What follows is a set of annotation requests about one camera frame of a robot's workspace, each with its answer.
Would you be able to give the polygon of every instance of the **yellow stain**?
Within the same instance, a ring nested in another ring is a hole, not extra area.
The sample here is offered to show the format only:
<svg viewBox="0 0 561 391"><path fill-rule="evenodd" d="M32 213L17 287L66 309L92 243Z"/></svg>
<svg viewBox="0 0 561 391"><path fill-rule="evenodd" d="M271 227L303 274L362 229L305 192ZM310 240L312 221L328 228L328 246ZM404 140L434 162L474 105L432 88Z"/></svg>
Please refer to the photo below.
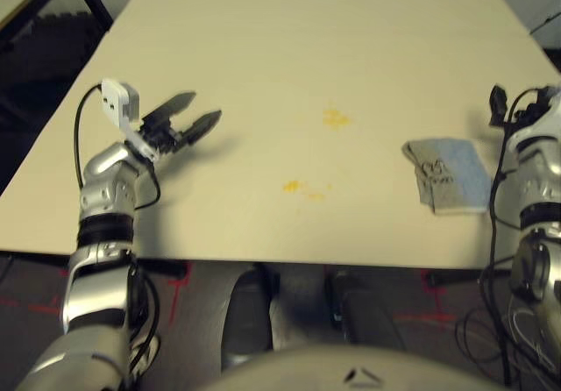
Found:
<svg viewBox="0 0 561 391"><path fill-rule="evenodd" d="M306 197L308 197L312 201L323 201L325 199L325 194L315 192L312 194L306 194Z"/></svg>
<svg viewBox="0 0 561 391"><path fill-rule="evenodd" d="M339 112L335 108L323 111L323 124L328 125L333 130L338 130L340 127L349 124L351 120Z"/></svg>
<svg viewBox="0 0 561 391"><path fill-rule="evenodd" d="M296 191L298 191L298 189L303 188L304 184L298 181L290 181L289 183L285 184L284 187L282 187L282 189L284 189L284 192L290 192L290 193L294 193Z"/></svg>

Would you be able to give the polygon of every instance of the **gray cloth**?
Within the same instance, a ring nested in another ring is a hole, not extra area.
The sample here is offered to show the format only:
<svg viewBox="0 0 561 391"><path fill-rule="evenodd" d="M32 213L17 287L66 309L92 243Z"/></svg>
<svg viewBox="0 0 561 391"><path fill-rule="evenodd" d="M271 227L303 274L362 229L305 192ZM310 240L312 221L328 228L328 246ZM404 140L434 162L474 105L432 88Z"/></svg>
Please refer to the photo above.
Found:
<svg viewBox="0 0 561 391"><path fill-rule="evenodd" d="M421 203L436 214L485 212L491 177L466 139L422 139L402 148L415 165Z"/></svg>

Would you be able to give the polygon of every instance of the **white table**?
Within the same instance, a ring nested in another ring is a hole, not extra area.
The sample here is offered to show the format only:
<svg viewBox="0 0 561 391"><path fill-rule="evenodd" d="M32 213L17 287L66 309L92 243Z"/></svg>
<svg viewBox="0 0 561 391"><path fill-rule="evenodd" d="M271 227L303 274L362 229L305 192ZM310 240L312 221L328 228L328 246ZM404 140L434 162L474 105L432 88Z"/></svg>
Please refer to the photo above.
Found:
<svg viewBox="0 0 561 391"><path fill-rule="evenodd" d="M492 173L492 86L559 82L502 0L131 0L0 197L2 249L74 251L75 108L103 77L133 85L144 113L195 90L177 127L224 111L161 162L138 255L405 267L481 267L490 226L432 215L401 146L473 139ZM83 162L122 138L99 97L81 135ZM500 236L499 256L513 253L515 232Z"/></svg>

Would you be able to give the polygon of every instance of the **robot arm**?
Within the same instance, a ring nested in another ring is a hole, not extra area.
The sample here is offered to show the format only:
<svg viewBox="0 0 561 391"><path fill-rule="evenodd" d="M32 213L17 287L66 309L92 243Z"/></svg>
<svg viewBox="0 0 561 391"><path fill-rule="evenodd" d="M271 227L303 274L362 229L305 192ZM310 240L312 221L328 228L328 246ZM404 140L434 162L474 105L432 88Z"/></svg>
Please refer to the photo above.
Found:
<svg viewBox="0 0 561 391"><path fill-rule="evenodd" d="M492 124L502 120L499 108L492 105ZM518 163L521 239L510 287L535 312L561 373L561 88L539 89L515 117L507 148Z"/></svg>
<svg viewBox="0 0 561 391"><path fill-rule="evenodd" d="M103 110L115 111L111 120L127 140L85 167L78 243L62 310L65 334L40 356L18 390L99 391L131 385L131 334L148 314L145 279L132 250L136 182L153 170L161 154L192 146L221 116L220 110L211 112L185 132L176 132L169 117L182 109L160 107L135 132L129 123L138 117L138 96L129 86L107 85L102 82ZM187 99L181 101L186 106L195 94L180 96Z"/></svg>

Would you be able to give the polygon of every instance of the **black frame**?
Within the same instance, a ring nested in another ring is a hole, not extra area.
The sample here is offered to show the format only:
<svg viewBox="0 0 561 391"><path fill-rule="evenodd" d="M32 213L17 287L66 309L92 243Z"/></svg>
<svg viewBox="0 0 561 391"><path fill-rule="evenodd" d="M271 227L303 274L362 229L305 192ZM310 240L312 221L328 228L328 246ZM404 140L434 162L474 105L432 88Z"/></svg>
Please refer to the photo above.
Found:
<svg viewBox="0 0 561 391"><path fill-rule="evenodd" d="M4 27L0 29L0 49L7 45L27 25L50 0L30 0ZM84 0L101 28L107 32L113 25L113 18L102 0Z"/></svg>

